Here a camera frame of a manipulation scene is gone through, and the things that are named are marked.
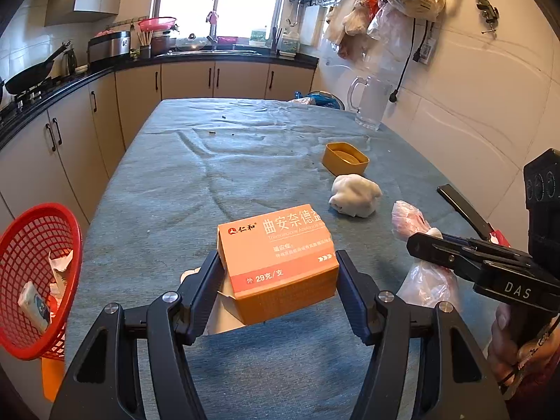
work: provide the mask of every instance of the blue tablecloth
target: blue tablecloth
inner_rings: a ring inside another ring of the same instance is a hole
[[[325,144],[346,141],[370,158],[365,176],[383,198],[366,219],[329,209]],[[66,332],[66,365],[111,301],[140,306],[174,289],[216,247],[216,226],[310,203],[358,270],[396,292],[412,258],[391,233],[396,200],[431,225],[475,236],[436,193],[447,179],[388,128],[367,131],[350,112],[244,99],[166,100],[122,159],[89,229]],[[463,318],[484,346],[495,302],[460,280]],[[411,341],[401,418],[411,412],[419,343]],[[209,419],[349,418],[371,357],[338,296],[185,348]],[[139,343],[148,419],[158,418],[145,342]]]

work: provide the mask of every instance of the pink plastic bag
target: pink plastic bag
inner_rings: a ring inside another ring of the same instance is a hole
[[[436,227],[430,227],[420,210],[402,200],[393,205],[392,216],[393,233],[401,240],[407,241],[417,232],[441,238],[441,232]],[[451,270],[414,259],[397,295],[413,305],[433,308],[441,301],[448,301],[460,310],[458,289],[457,276]]]

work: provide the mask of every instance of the box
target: box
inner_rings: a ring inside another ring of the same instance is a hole
[[[334,295],[338,261],[330,233],[309,204],[218,226],[227,275],[223,307],[245,325]]]

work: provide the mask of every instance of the silver screw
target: silver screw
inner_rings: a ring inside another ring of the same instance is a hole
[[[119,310],[119,305],[116,303],[110,303],[103,308],[107,314],[115,314]]]
[[[453,305],[450,304],[450,302],[441,302],[439,304],[440,310],[442,310],[444,313],[450,313],[451,311],[453,311]]]
[[[383,303],[390,303],[395,300],[395,296],[393,295],[393,292],[382,290],[381,292],[379,292],[379,300],[381,300]]]
[[[163,294],[161,299],[166,303],[173,303],[175,300],[178,299],[179,294],[177,292],[173,292],[172,290]]]

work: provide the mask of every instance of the glass pitcher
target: glass pitcher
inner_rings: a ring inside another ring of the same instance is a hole
[[[365,85],[365,88],[363,89],[359,107],[355,107],[352,104],[352,95],[358,84]],[[347,100],[349,110],[356,112],[356,122],[359,125],[374,131],[379,129],[392,88],[393,86],[389,81],[372,76],[368,76],[367,79],[362,79],[361,77],[354,79],[348,89]]]

